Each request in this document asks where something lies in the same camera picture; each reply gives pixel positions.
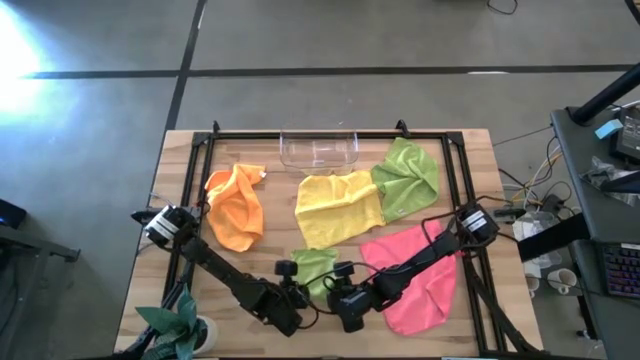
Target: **pink cloth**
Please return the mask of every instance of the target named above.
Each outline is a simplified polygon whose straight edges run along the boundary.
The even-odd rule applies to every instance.
[[[442,232],[438,221],[425,225],[431,241]],[[363,244],[360,252],[365,262],[383,268],[408,260],[428,245],[417,225]],[[444,323],[451,311],[455,288],[456,259],[447,256],[413,278],[402,298],[383,311],[387,324],[398,334],[412,335]]]

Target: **white cup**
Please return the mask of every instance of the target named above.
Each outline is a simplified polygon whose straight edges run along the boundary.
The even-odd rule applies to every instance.
[[[557,289],[561,295],[567,295],[569,293],[569,288],[578,284],[578,277],[569,269],[558,269],[547,275],[547,281],[549,282],[549,285],[552,288]]]
[[[531,277],[529,274],[525,275],[527,278],[527,288],[529,289],[529,296],[533,299],[536,296],[535,291],[540,287],[540,279]]]

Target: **wooden board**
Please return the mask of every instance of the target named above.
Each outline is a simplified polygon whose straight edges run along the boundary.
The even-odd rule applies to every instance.
[[[502,197],[502,185],[487,130],[463,130],[467,155],[472,172],[476,196]],[[178,203],[189,157],[192,131],[167,133],[154,184],[154,192]],[[426,216],[451,211],[451,198],[446,179],[442,147],[439,140],[415,140],[440,165],[440,196],[431,207],[384,227],[376,227],[365,234],[349,239],[336,248],[340,260],[361,261],[358,246],[371,239],[391,234],[419,224]],[[361,140],[357,169],[370,169],[382,162],[391,140]],[[458,154],[454,151],[454,163],[462,201],[466,201],[464,183],[460,173]],[[203,155],[197,169],[201,171]],[[267,166],[267,176],[255,191],[264,208],[265,236],[245,253],[235,253],[222,248],[215,240],[208,224],[203,226],[202,236],[221,256],[241,271],[277,281],[273,275],[274,262],[289,258],[294,249],[305,248],[298,229],[294,209],[298,184],[302,174],[286,172],[279,158],[278,140],[216,141],[213,169],[231,169],[234,163]],[[193,199],[198,189],[200,173],[195,176]],[[154,206],[162,202],[154,200]],[[502,204],[485,202],[487,207]],[[510,240],[499,238],[489,248],[491,267],[500,305],[515,326],[533,345],[541,348],[538,326],[527,291],[523,267],[517,246]],[[155,247],[144,250],[137,258],[131,279],[129,294],[116,341],[116,349],[124,349],[145,328],[144,321],[135,312],[136,306],[157,306],[160,303],[166,274],[168,254]],[[354,280],[362,280],[364,269],[357,269]],[[193,290],[198,312],[214,319],[220,328],[220,337],[214,349],[205,354],[211,357],[418,357],[418,356],[473,356],[477,355],[473,322],[469,310],[464,273],[458,260],[457,287],[448,321],[420,334],[406,337],[392,332],[382,314],[370,312],[365,316],[365,328],[353,334],[342,331],[335,316],[321,315],[310,330],[301,330],[291,338],[281,335],[272,326],[264,326],[237,306],[230,292],[214,277],[201,269],[194,275]],[[312,320],[311,312],[303,312],[305,323]],[[487,324],[487,336],[493,344],[492,331],[486,308],[483,318]]]

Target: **concrete floor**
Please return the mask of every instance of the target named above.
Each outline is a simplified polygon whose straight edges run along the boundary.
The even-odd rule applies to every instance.
[[[5,1],[0,44],[15,51],[0,58],[0,75],[179,69],[195,8],[196,0]],[[521,2],[510,17],[476,0],[209,0],[192,68],[628,64],[640,57],[638,30],[619,0]],[[389,128],[402,118],[489,128],[499,142],[548,125],[550,110],[580,105],[619,75],[193,78],[176,128],[208,129],[213,119],[225,129],[337,120]],[[128,214],[147,201],[175,86],[175,78],[0,82],[0,198],[28,209],[28,231],[82,249],[72,267],[51,264],[16,358],[110,353],[139,235]],[[497,146],[499,165],[529,178],[551,137]],[[554,174],[569,181],[562,165]],[[548,350],[584,356],[593,346],[574,336],[583,326],[575,299],[543,291],[533,302]],[[561,317],[571,325],[555,326]]]

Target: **white pot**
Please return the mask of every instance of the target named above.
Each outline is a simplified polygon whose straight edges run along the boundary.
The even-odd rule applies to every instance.
[[[193,349],[193,355],[202,354],[213,349],[216,341],[218,341],[218,326],[216,325],[216,323],[210,318],[202,315],[198,315],[198,319],[204,321],[204,323],[207,325],[207,338],[199,348]]]

